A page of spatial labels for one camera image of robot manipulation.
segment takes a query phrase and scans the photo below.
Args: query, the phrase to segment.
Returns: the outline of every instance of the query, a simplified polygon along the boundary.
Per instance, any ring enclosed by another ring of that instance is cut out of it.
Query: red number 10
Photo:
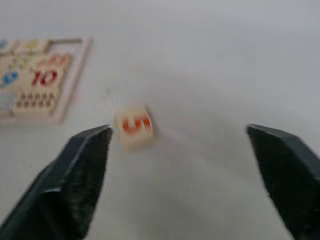
[[[34,74],[34,79],[32,81],[32,86],[35,86],[37,82],[40,82],[41,86],[47,87],[51,85],[58,78],[58,73],[56,70],[49,70],[45,73],[41,71],[36,71]]]

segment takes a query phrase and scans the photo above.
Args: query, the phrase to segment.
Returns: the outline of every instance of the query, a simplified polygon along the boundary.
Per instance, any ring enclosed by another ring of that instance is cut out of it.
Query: table surface
[[[59,126],[0,128],[0,221],[68,138],[148,105],[157,141],[110,146],[88,240],[289,240],[245,125],[320,152],[316,0],[2,0],[3,38],[92,36]]]

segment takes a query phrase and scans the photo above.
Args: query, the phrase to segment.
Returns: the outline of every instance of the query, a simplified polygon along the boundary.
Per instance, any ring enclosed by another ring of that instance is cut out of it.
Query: board game
[[[91,37],[0,39],[0,126],[61,122],[91,42]],[[59,45],[77,47],[69,52]]]

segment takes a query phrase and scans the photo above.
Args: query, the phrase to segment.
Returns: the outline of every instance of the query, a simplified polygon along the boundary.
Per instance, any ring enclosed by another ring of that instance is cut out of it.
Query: white table
[[[314,0],[2,0],[6,38],[93,36],[60,126],[0,128],[0,221],[77,132],[148,105],[153,147],[114,137],[89,240],[289,240],[245,125],[320,152]]]

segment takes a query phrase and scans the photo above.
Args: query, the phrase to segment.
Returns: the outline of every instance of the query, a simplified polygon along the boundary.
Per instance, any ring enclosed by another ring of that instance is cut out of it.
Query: game board
[[[0,39],[0,125],[59,123],[91,45],[90,37]],[[56,45],[79,45],[75,53]]]

